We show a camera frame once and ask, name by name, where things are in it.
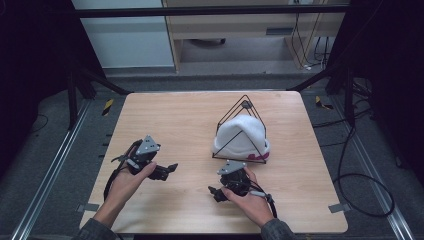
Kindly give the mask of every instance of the gray floor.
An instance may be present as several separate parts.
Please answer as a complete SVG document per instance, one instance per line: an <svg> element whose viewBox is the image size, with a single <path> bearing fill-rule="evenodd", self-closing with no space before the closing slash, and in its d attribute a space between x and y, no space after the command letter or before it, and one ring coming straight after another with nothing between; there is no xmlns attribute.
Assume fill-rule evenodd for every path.
<svg viewBox="0 0 424 240"><path fill-rule="evenodd" d="M149 73L131 78L114 76L110 80L136 92L285 89L321 70L320 65L311 70L296 69L281 38L227 39L224 45L187 41L181 60L182 67L178 73ZM337 106L339 102L340 96L326 96L324 86L325 80L314 84L302 94L312 124L341 118L337 110L316 106L316 96L320 96L324 104ZM98 95L95 100L89 101L87 117L34 223L32 235L72 236L78 231L82 213L75 209L77 205L88 201L110 134L113 133L125 100L124 96L100 85L95 87ZM61 92L40 104L39 113L47 118L40 116L34 123L35 132L28 137L8 177L0 184L0 235L11 234L18 226L67 133L66 98L66 92ZM111 111L108 116L102 116L104 104L111 98L114 99ZM360 102L356 111L368 107L366 102ZM319 144L323 146L321 149L330 175L334 178L342 145L324 145L343 142L347 136L346 125L341 123L315 128L315 132ZM424 239L423 187L410 170L396 167L395 156L369 114L357 120L356 134L381 179L393 193L396 210L401 212L413 237ZM344 157L342 172L367 173L352 141ZM361 208L374 213L383 212L375 189L368 181L349 178L343 181L343 189ZM390 219L368 217L355 210L346 212L346 218L349 229L344 234L299 234L299 238L402 239L394 233Z"/></svg>

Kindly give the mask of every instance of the gray sleeve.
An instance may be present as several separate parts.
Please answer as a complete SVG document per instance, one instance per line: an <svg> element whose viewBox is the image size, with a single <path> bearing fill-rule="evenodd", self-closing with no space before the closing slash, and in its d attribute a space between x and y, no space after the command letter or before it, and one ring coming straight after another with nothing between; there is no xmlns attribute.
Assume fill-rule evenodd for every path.
<svg viewBox="0 0 424 240"><path fill-rule="evenodd" d="M108 227L90 218L72 240L115 240L115 233Z"/></svg>
<svg viewBox="0 0 424 240"><path fill-rule="evenodd" d="M283 221L275 218L267 223L261 229L263 240L291 240L296 236L290 227Z"/></svg>

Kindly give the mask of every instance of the hand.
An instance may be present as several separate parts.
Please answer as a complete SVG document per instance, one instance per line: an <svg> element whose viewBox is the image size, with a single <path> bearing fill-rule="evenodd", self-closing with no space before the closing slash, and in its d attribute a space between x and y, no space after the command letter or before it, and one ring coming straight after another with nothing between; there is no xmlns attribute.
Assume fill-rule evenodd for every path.
<svg viewBox="0 0 424 240"><path fill-rule="evenodd" d="M93 218L111 228L127 201L155 168L156 162L152 162L136 175L132 175L128 168L122 169L113 181L108 197Z"/></svg>
<svg viewBox="0 0 424 240"><path fill-rule="evenodd" d="M250 178L250 180L255 183L258 183L258 181L256 180L256 175L250 169L245 167L244 170L246 171L247 176ZM250 193L248 193L244 197L241 197L225 187L221 190L228 198L228 200L235 203L239 208L241 208L241 210L243 210L246 216L260 228L262 228L265 223L274 219L274 216L272 215L271 210L268 206L268 202L265 200L265 198L252 195Z"/></svg>

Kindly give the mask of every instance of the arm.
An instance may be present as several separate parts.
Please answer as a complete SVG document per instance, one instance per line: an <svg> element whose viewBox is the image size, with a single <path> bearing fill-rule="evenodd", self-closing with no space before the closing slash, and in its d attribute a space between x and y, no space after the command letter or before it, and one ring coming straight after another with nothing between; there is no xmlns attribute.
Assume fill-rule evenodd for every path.
<svg viewBox="0 0 424 240"><path fill-rule="evenodd" d="M245 167L244 170L250 180L258 182L256 175L250 169ZM274 218L265 198L250 193L240 197L227 188L222 188L222 192L228 200L241 208L246 216L261 228L261 236L264 240L296 239L285 222Z"/></svg>
<svg viewBox="0 0 424 240"><path fill-rule="evenodd" d="M137 175L132 175L127 168L121 170L113 181L109 195L103 205L94 217L81 228L73 240L115 240L116 235L110 228L127 201L155 168L156 163L152 162Z"/></svg>

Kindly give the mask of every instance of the metal rail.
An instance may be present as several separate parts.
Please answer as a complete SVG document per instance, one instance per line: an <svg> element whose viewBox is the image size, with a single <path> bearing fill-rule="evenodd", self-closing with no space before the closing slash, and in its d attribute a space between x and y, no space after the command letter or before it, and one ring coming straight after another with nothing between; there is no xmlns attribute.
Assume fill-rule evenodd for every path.
<svg viewBox="0 0 424 240"><path fill-rule="evenodd" d="M55 10L46 7L46 13L79 18L154 17L190 15L238 15L238 14L287 14L287 13L340 13L364 10L367 5L321 4L321 5L248 5L165 8L78 9Z"/></svg>
<svg viewBox="0 0 424 240"><path fill-rule="evenodd" d="M57 176L62 168L63 163L74 143L76 136L82 126L82 123L86 117L87 110L90 106L91 100L83 100L81 109L79 111L78 121L76 122L74 128L68 131L63 140L61 146L59 147L58 152L56 153L55 158L53 159L50 167L44 176L41 185L39 186L37 193L31 201L31 204L27 208L23 218L21 219L19 225L16 227L15 231L12 234L12 240L25 240L28 238L32 227L34 226L35 221L37 220L38 215L40 214L44 203L49 196L51 188L53 187Z"/></svg>
<svg viewBox="0 0 424 240"><path fill-rule="evenodd" d="M343 104L341 103L340 99L334 96L331 96L330 98L332 102L334 103L334 107L338 111L339 115L341 117L344 117L342 112ZM350 125L347 122L344 122L344 123L345 123L346 131L349 132ZM361 163L361 166L363 170L365 171L365 173L368 176L384 184L380 174L378 173L377 169L372 163L372 160L370 156L368 155L365 149L365 146L363 145L360 137L357 134L355 134L352 137L352 142L359 156L359 162ZM373 182L371 186L374 190L375 196L377 197L382 209L384 211L388 211L390 209L390 203L391 203L391 199L389 195L386 192L382 191L381 188L376 183ZM399 240L415 239L414 235L409 229L408 223L406 222L399 208L396 207L393 213L387 217L387 220L389 221L389 224L391 225L393 232L395 233L396 237Z"/></svg>

